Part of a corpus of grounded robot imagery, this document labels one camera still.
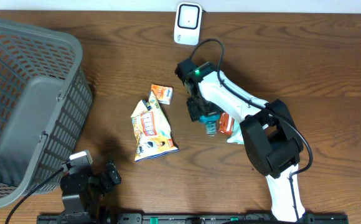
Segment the basket bottom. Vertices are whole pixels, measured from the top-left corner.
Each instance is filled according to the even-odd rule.
[[[27,83],[0,139],[0,183],[20,184],[63,83],[41,76]]]

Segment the wood grain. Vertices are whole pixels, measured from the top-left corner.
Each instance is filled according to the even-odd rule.
[[[91,150],[96,170],[109,157],[117,163],[123,183],[105,197],[107,205],[146,213],[270,210],[265,178],[244,147],[209,137],[190,122],[174,69],[193,47],[174,43],[174,17],[0,11],[0,18],[68,32],[82,43],[82,65],[96,97],[77,150]],[[224,42],[228,77],[253,95],[286,102],[312,146],[313,166],[298,177],[305,208],[346,213],[351,223],[361,223],[361,15],[205,13],[200,39],[208,37]],[[219,48],[208,44],[196,62],[216,62],[218,55]],[[180,151],[135,163],[129,117],[152,83],[175,89],[171,105],[162,108]],[[306,151],[301,156],[304,166]],[[31,197],[13,223],[61,212],[60,194]],[[0,223],[11,208],[0,209]]]

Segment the cable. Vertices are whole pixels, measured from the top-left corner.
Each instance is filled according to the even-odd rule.
[[[5,224],[9,223],[9,220],[11,219],[13,213],[16,211],[17,208],[19,208],[19,206],[28,198],[30,197],[33,193],[35,193],[37,190],[39,190],[41,187],[43,187],[45,184],[47,184],[50,180],[52,180],[55,176],[57,176],[59,173],[61,173],[61,171],[63,171],[63,167],[60,168],[58,171],[56,171],[56,173],[52,174],[50,177],[48,177],[46,180],[44,180],[42,183],[40,183],[38,186],[34,187],[34,189],[32,189],[26,196],[24,196],[24,198],[22,198],[20,200],[20,202],[18,202],[13,209],[11,210],[11,212],[9,213],[9,215],[6,218]]]
[[[201,47],[203,44],[207,43],[207,42],[210,42],[210,41],[214,41],[214,42],[217,42],[220,46],[221,46],[221,49],[222,49],[222,53],[220,54],[220,58],[219,58],[219,62],[218,62],[218,68],[217,68],[217,76],[218,76],[218,81],[219,83],[221,84],[221,86],[225,87],[225,89],[227,89],[231,94],[237,96],[239,99],[243,100],[245,103],[247,103],[248,105],[251,105],[255,108],[258,108],[262,111],[264,111],[265,113],[268,113],[270,114],[271,116],[273,116],[274,118],[282,121],[284,124],[286,124],[287,126],[289,126],[302,140],[302,142],[304,143],[304,145],[306,146],[306,150],[309,154],[309,162],[307,163],[306,167],[302,168],[302,169],[299,169],[295,172],[292,172],[290,173],[288,179],[290,181],[290,185],[291,185],[291,194],[293,196],[293,204],[294,204],[294,210],[295,210],[295,214],[297,216],[297,221],[299,220],[299,215],[298,215],[298,210],[297,210],[297,205],[296,205],[296,199],[295,199],[295,193],[294,193],[294,186],[293,186],[293,176],[296,175],[296,174],[300,174],[302,172],[305,172],[307,171],[311,166],[312,166],[312,163],[313,163],[313,153],[312,153],[312,149],[311,147],[309,146],[309,143],[307,142],[307,140],[305,139],[305,137],[291,124],[291,122],[289,122],[289,120],[284,117],[283,115],[279,114],[279,113],[276,113],[274,111],[271,111],[271,110],[268,110],[260,105],[257,105],[255,103],[253,103],[251,100],[247,100],[245,99],[244,97],[242,97],[240,94],[238,94],[237,92],[233,91],[231,88],[229,88],[225,81],[222,80],[220,78],[220,66],[222,64],[222,59],[223,59],[223,55],[225,54],[225,47],[223,46],[223,43],[217,39],[214,39],[214,38],[209,38],[209,39],[206,39],[206,40],[203,40],[201,41],[197,46],[196,48],[193,50],[192,54],[190,55],[190,59],[192,59],[193,55],[196,53],[197,49],[199,47]]]

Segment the chip bag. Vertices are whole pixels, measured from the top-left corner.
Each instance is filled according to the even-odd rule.
[[[152,159],[178,151],[171,138],[171,127],[156,96],[150,92],[149,101],[141,100],[131,115],[137,140],[135,161]]]

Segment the laundry basket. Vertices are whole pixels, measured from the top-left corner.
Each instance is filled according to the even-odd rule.
[[[92,103],[69,34],[0,20],[0,207],[60,168],[79,139]],[[59,185],[57,176],[38,190]]]

